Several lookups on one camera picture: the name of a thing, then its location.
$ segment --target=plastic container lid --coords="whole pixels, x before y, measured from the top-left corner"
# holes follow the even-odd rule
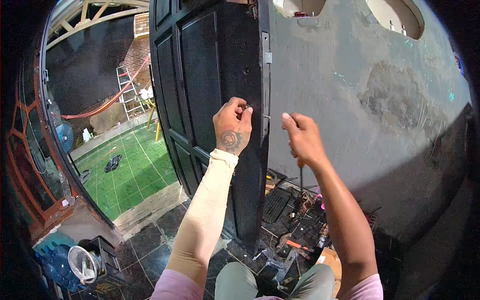
[[[92,254],[80,246],[73,246],[68,251],[68,264],[75,276],[85,283],[95,281],[100,274],[100,263]]]

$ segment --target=blue fan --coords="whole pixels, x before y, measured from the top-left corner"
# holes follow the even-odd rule
[[[67,124],[63,123],[60,126],[57,126],[57,135],[59,136],[60,143],[63,147],[63,151],[65,153],[70,153],[73,146],[73,130],[72,127]]]
[[[68,155],[70,158],[70,161],[75,168],[75,170],[78,173],[78,177],[80,178],[80,182],[84,184],[90,179],[90,175],[92,173],[91,170],[85,170],[83,172],[80,172],[77,169],[77,166],[75,165],[75,162],[72,159],[72,156],[70,155],[70,151],[72,150],[73,147],[73,130],[72,127],[68,123],[63,123],[57,126],[57,135],[59,137],[61,146],[63,148],[63,151]]]

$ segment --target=beige arm sleeve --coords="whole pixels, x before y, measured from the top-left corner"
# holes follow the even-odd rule
[[[185,274],[205,287],[210,256],[222,232],[228,189],[238,157],[218,149],[182,220],[166,269]]]

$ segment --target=stepladder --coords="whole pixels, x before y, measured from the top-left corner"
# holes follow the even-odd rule
[[[136,110],[141,110],[145,112],[145,108],[143,107],[141,102],[135,101],[137,98],[137,90],[135,89],[135,85],[133,82],[130,83],[130,73],[126,66],[121,66],[117,68],[117,80],[119,84],[119,89],[122,90],[125,85],[127,84],[128,87],[125,91],[120,95],[119,101],[123,104],[123,108],[125,109],[125,114],[127,115],[127,119],[130,120],[130,113]]]

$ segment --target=plastic bag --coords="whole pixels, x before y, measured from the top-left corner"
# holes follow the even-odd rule
[[[119,166],[120,160],[121,160],[120,154],[112,157],[110,161],[107,163],[107,165],[105,166],[105,173],[115,170]]]
[[[275,277],[272,279],[276,282],[283,282],[288,270],[299,254],[297,249],[292,249],[288,253],[285,261],[283,261],[282,258],[280,258],[280,256],[278,256],[270,247],[263,249],[262,253],[267,257],[267,262],[265,265],[269,265],[278,270]]]

